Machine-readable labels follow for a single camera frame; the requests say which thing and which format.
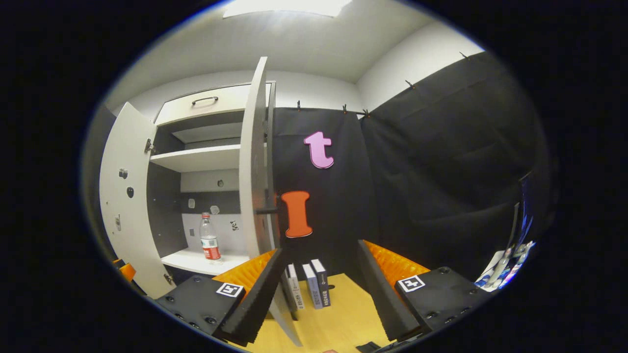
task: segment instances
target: wooden floor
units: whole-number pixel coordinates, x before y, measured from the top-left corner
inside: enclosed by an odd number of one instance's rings
[[[264,320],[254,344],[238,348],[253,353],[359,353],[355,348],[370,341],[380,347],[392,343],[386,338],[371,296],[345,274],[329,277],[335,288],[329,291],[330,307],[314,309],[305,281],[301,281],[305,309],[298,310],[296,331],[303,347],[297,347],[272,318]]]

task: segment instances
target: cabinet door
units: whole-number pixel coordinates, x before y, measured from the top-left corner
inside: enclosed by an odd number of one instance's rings
[[[255,214],[256,209],[266,206],[266,175],[264,165],[264,120],[266,117],[266,57],[259,59],[251,82],[251,90],[244,108],[242,138],[240,141],[240,210],[242,230],[247,239],[250,257],[255,257],[274,248],[272,232],[266,215]],[[301,347],[290,315],[290,308],[281,289],[277,287],[269,311],[292,342]]]
[[[118,258],[137,271],[133,280],[157,299],[175,285],[164,277],[166,268],[155,247],[146,204],[146,175],[157,127],[126,103],[109,133],[100,164],[100,208],[107,235]],[[126,178],[119,170],[126,170]]]

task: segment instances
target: black fabric backdrop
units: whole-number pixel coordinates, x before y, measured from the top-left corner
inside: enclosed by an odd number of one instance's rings
[[[332,145],[330,168],[318,169],[310,161],[310,147],[303,143],[321,131]],[[277,108],[273,126],[273,174],[276,193],[307,191],[308,225],[312,234],[287,238],[288,212],[279,201],[281,246],[289,249],[300,278],[300,264],[318,258],[329,275],[346,273],[364,287],[357,264],[357,240],[379,242],[371,168],[359,120],[355,114],[329,109]]]
[[[532,103],[486,52],[414,86],[361,120],[380,245],[475,280],[506,247],[519,179],[531,170],[535,223],[527,239],[544,230],[546,141]]]

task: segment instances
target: white shelf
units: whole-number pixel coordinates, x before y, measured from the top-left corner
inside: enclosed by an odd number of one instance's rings
[[[179,173],[238,169],[240,167],[240,145],[228,144],[226,146],[163,153],[152,156],[150,160],[151,163],[178,171]],[[266,165],[266,143],[264,143],[264,165]]]
[[[221,265],[210,264],[200,251],[183,249],[161,258],[161,263],[186,271],[216,276],[250,260],[246,255],[222,255]]]

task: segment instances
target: white wall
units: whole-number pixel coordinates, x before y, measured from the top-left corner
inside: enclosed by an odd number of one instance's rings
[[[154,119],[164,102],[174,97],[222,85],[250,82],[252,78],[253,70],[193,76],[155,87],[130,98],[128,102],[149,119]],[[277,81],[276,107],[296,107],[296,101],[300,100],[302,108],[340,110],[346,104],[350,111],[363,109],[357,86],[345,81],[285,71],[268,71],[266,80]],[[109,108],[117,116],[122,106]]]
[[[409,86],[484,49],[441,22],[422,27],[380,58],[357,86],[364,109],[373,111]]]

